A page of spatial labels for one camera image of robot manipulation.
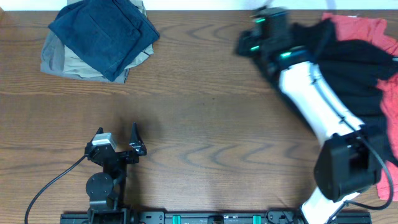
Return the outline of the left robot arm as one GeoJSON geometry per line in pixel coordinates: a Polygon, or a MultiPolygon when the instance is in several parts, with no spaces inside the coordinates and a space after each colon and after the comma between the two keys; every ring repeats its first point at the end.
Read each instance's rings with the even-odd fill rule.
{"type": "Polygon", "coordinates": [[[139,158],[147,154],[136,123],[132,124],[130,150],[117,152],[116,146],[113,135],[99,128],[85,147],[86,158],[103,168],[86,183],[90,198],[88,223],[139,223],[137,212],[123,202],[127,166],[137,164],[139,158]]]}

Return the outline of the black t-shirt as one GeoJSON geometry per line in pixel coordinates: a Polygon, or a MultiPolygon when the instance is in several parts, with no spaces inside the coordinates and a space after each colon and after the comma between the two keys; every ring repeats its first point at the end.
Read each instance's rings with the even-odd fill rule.
{"type": "Polygon", "coordinates": [[[290,31],[294,45],[304,46],[315,57],[326,82],[343,104],[367,125],[384,135],[384,158],[397,165],[387,137],[387,118],[382,112],[382,90],[377,82],[397,73],[397,59],[364,40],[338,40],[335,24],[326,19],[314,26],[298,23],[290,31]]]}

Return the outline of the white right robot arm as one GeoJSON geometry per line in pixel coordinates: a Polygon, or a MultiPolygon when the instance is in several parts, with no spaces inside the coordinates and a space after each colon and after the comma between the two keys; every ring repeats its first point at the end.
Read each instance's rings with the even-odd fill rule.
{"type": "Polygon", "coordinates": [[[269,211],[268,223],[370,223],[372,206],[363,212],[345,207],[385,169],[385,135],[378,124],[354,114],[331,87],[318,57],[328,42],[326,29],[315,49],[296,44],[286,28],[255,27],[241,33],[236,52],[253,59],[271,85],[311,127],[320,144],[315,164],[317,184],[297,212],[269,211]]]}

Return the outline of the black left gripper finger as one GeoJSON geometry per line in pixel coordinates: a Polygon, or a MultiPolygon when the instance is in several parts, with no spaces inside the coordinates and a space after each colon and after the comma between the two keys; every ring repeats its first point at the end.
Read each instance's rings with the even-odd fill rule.
{"type": "Polygon", "coordinates": [[[98,128],[98,130],[97,130],[97,132],[95,133],[94,136],[96,136],[97,134],[103,134],[103,128],[102,127],[98,128]]]}
{"type": "Polygon", "coordinates": [[[147,148],[139,134],[137,123],[132,124],[131,138],[129,141],[129,145],[138,156],[147,155],[147,148]]]}

